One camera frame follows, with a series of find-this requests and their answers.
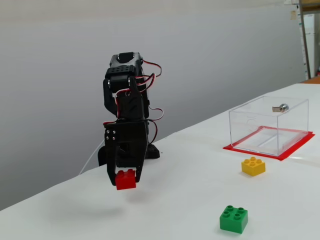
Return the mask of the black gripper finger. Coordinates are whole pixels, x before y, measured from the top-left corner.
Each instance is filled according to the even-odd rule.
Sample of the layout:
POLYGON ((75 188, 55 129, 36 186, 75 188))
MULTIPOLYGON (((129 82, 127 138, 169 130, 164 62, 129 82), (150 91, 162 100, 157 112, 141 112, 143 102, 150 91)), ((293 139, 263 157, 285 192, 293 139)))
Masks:
POLYGON ((136 150, 136 176, 135 181, 139 182, 141 179, 142 169, 144 165, 144 160, 147 152, 148 144, 138 144, 136 150))
POLYGON ((107 174, 113 186, 116 185, 116 155, 118 151, 116 135, 113 133, 115 124, 105 124, 104 144, 107 174))

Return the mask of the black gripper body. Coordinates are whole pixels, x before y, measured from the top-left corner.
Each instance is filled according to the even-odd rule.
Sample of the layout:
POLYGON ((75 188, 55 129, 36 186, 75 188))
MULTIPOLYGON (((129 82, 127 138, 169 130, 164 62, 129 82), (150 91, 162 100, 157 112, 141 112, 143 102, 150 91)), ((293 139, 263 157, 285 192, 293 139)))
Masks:
POLYGON ((116 140, 121 143, 148 143, 147 123, 141 121, 127 121, 116 124, 116 140))

